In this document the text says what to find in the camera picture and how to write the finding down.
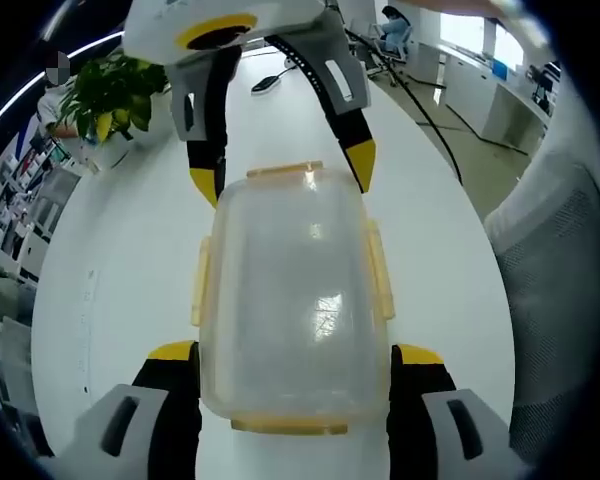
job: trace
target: potted plant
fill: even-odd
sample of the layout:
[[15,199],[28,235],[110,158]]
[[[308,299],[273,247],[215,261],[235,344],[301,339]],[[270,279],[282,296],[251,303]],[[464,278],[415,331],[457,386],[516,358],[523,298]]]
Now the potted plant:
[[151,97],[164,92],[166,85],[167,77],[160,65],[122,53],[90,60],[62,100],[58,123],[71,120],[81,138],[97,139],[100,146],[96,150],[100,151],[95,154],[96,163],[115,163],[120,158],[99,162],[98,157],[123,156],[134,138],[131,129],[149,131]]

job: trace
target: floor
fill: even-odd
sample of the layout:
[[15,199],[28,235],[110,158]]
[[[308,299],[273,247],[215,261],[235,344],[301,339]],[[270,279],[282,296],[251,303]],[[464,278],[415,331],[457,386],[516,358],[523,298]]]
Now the floor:
[[[409,88],[451,148],[460,168],[465,191],[480,219],[484,220],[511,192],[529,165],[530,158],[476,137],[460,117],[445,105],[444,89],[421,85],[407,77],[403,79],[407,80]],[[440,138],[407,93],[400,86],[392,87],[385,74],[375,77],[373,81],[420,125],[440,153],[451,163]]]

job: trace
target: clear plastic container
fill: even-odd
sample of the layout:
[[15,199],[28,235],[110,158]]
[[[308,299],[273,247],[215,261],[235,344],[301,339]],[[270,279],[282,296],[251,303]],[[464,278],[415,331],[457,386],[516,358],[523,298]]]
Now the clear plastic container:
[[267,173],[229,186],[211,238],[204,404],[236,421],[347,424],[389,389],[367,218],[350,174]]

